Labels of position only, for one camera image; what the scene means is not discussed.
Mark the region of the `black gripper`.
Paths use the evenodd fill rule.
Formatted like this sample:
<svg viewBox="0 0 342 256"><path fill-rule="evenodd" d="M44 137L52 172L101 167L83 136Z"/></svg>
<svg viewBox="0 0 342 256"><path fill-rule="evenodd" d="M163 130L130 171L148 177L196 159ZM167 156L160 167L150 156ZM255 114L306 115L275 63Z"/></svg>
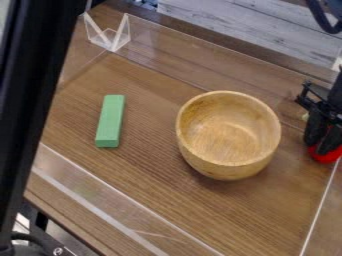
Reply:
<svg viewBox="0 0 342 256"><path fill-rule="evenodd" d="M314 146L319 140L319 153L329 154L342 145L342 67L330 88L310 80L302 83L295 102L309 111L303 141Z"/></svg>

